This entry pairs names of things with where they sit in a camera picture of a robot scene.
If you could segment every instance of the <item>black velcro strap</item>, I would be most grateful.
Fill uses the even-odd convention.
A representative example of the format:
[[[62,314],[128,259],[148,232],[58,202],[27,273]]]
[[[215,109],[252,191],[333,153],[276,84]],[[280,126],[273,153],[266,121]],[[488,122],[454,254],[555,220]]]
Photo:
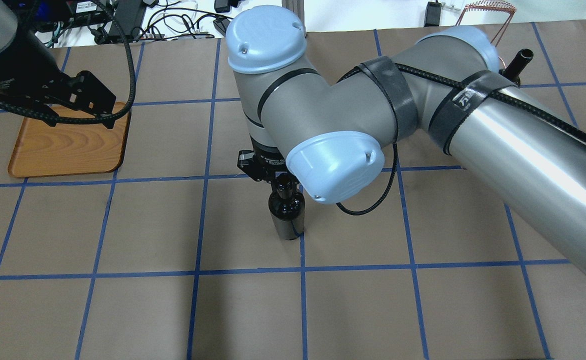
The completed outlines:
[[[270,84],[270,86],[263,92],[263,94],[261,94],[261,98],[259,98],[259,102],[257,104],[257,118],[262,120],[262,109],[264,104],[266,104],[266,100],[277,88],[280,87],[280,85],[286,83],[288,80],[293,79],[298,75],[304,74],[320,75],[320,73],[318,73],[318,71],[314,68],[296,68],[295,70],[291,70],[277,78],[277,80],[273,81],[273,83]]]
[[[504,76],[490,70],[474,73],[462,81],[462,90],[453,89],[440,102],[428,125],[428,135],[446,155],[458,128],[494,91],[514,87]]]
[[[376,57],[358,66],[386,97],[395,116],[395,141],[407,137],[417,129],[417,107],[405,76],[387,56]]]

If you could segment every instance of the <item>light blue joint cap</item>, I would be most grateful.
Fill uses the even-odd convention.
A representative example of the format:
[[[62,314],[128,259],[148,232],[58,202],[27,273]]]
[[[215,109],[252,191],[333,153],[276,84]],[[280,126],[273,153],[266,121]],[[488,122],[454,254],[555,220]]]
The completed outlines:
[[[295,146],[286,167],[318,203],[334,204],[354,196],[380,175],[384,153],[371,135],[327,132]]]
[[[226,30],[228,64],[243,74],[263,74],[293,64],[307,50],[304,26],[291,10],[255,6]]]
[[[480,55],[482,55],[484,63],[486,63],[486,67],[490,71],[497,73],[500,70],[500,58],[497,54],[497,48],[493,46],[491,40],[489,40],[487,37],[487,34],[485,34],[482,30],[469,25],[453,26],[444,31],[424,36],[418,40],[418,43],[424,39],[437,36],[446,36],[460,39],[461,41],[471,45],[478,53],[480,53]]]

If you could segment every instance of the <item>metal pole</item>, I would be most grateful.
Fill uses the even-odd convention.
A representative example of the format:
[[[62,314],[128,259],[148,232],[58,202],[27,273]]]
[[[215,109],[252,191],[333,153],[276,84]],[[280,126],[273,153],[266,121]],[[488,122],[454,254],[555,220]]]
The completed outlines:
[[[282,0],[282,7],[294,12],[304,25],[304,0]]]

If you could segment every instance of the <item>black bottle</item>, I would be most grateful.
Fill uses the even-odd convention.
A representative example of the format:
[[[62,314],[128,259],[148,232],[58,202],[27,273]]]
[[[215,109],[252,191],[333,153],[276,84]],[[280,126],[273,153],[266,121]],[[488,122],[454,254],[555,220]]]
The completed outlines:
[[[275,178],[272,187],[268,209],[277,235],[282,240],[295,240],[304,232],[304,195],[285,172]]]

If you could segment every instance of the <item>wooden tray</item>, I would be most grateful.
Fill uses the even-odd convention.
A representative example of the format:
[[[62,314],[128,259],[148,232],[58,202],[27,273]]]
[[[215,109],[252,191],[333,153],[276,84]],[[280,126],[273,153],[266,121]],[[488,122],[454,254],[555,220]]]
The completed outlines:
[[[114,112],[124,103],[115,103]],[[91,117],[62,106],[52,108],[63,117]],[[109,130],[101,124],[55,127],[25,117],[9,162],[8,173],[14,178],[34,178],[76,174],[110,173],[124,160],[131,112],[115,121]]]

